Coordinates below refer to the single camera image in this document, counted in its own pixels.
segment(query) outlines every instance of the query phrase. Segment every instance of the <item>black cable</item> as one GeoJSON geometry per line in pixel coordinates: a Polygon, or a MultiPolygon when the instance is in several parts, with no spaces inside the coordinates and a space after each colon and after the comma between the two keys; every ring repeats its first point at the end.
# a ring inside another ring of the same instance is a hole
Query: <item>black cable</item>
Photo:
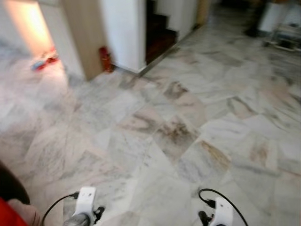
{"type": "Polygon", "coordinates": [[[210,189],[210,188],[204,188],[204,189],[201,189],[201,190],[198,192],[198,196],[199,196],[199,198],[200,198],[203,202],[209,204],[211,201],[213,201],[213,200],[205,200],[205,199],[202,198],[201,193],[202,193],[202,192],[205,192],[205,191],[209,191],[209,192],[216,193],[216,194],[220,195],[221,197],[223,197],[225,200],[227,200],[228,203],[230,203],[231,206],[233,206],[233,208],[234,208],[234,209],[236,210],[236,212],[239,214],[239,216],[240,216],[241,219],[243,220],[244,224],[245,224],[246,226],[248,226],[248,223],[246,222],[246,219],[245,219],[244,216],[241,214],[241,212],[238,210],[238,208],[237,208],[237,207],[236,207],[236,206],[235,206],[235,205],[234,205],[234,204],[233,204],[226,196],[224,196],[222,193],[220,193],[220,192],[218,192],[218,191],[216,191],[216,190],[210,189]]]}
{"type": "Polygon", "coordinates": [[[57,205],[61,200],[65,199],[65,198],[68,198],[68,197],[73,197],[74,199],[77,199],[77,197],[79,196],[79,192],[75,192],[73,194],[69,194],[69,195],[66,195],[62,198],[60,198],[59,200],[57,200],[55,203],[52,204],[52,206],[49,207],[49,209],[46,211],[46,213],[44,214],[43,216],[43,219],[42,219],[42,222],[41,222],[41,226],[44,226],[44,223],[45,223],[45,219],[48,215],[48,213],[52,210],[52,208],[54,208],[55,205],[57,205]]]}

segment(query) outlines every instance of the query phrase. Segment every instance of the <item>red fabric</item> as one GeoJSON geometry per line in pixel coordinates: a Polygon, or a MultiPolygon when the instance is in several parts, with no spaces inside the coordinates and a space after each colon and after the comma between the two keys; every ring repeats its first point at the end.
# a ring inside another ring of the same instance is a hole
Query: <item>red fabric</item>
{"type": "Polygon", "coordinates": [[[0,198],[0,222],[1,226],[27,226],[2,198],[0,198]]]}

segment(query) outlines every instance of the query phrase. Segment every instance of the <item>light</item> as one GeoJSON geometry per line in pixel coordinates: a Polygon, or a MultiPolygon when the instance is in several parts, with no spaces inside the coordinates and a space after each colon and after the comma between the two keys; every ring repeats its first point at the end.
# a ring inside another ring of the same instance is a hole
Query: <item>light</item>
{"type": "Polygon", "coordinates": [[[17,29],[34,55],[49,51],[53,42],[39,4],[34,1],[6,1],[17,29]]]}

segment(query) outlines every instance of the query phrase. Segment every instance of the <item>black wire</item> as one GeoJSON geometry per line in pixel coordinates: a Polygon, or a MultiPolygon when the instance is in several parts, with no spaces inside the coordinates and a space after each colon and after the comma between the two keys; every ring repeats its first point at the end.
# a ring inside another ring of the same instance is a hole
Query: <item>black wire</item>
{"type": "Polygon", "coordinates": [[[52,206],[50,206],[50,208],[46,211],[46,213],[44,214],[43,216],[43,219],[42,219],[42,222],[41,222],[41,226],[44,226],[44,222],[45,222],[45,219],[46,219],[46,216],[48,215],[48,213],[52,210],[52,208],[54,208],[55,205],[57,205],[61,200],[65,199],[65,198],[68,198],[68,197],[73,197],[74,194],[69,194],[69,195],[66,195],[62,198],[60,198],[59,200],[57,200],[55,203],[52,204],[52,206]]]}
{"type": "Polygon", "coordinates": [[[238,210],[238,208],[226,197],[226,196],[224,196],[222,193],[220,193],[220,192],[218,192],[218,191],[216,191],[216,190],[213,190],[213,189],[210,189],[210,188],[204,188],[204,189],[202,189],[202,190],[200,190],[199,192],[198,192],[198,196],[199,196],[199,198],[203,201],[203,202],[208,202],[207,200],[204,200],[203,198],[202,198],[202,196],[201,196],[201,193],[202,192],[204,192],[204,191],[209,191],[209,192],[214,192],[214,193],[216,193],[216,194],[218,194],[218,195],[220,195],[221,197],[223,197],[225,200],[227,200],[230,204],[231,204],[231,206],[233,206],[233,208],[236,210],[236,212],[239,214],[239,216],[241,217],[241,219],[243,220],[243,222],[244,222],[244,224],[246,225],[246,226],[248,226],[248,223],[246,222],[246,220],[245,220],[245,218],[244,218],[244,216],[241,214],[241,212],[238,210]]]}

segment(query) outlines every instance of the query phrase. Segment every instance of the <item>wooden staircase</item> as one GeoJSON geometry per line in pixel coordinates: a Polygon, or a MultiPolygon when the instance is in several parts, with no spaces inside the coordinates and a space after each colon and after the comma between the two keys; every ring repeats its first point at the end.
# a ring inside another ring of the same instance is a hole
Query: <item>wooden staircase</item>
{"type": "Polygon", "coordinates": [[[167,16],[155,14],[156,1],[147,0],[146,7],[146,63],[149,64],[176,43],[177,32],[167,29],[167,16]]]}

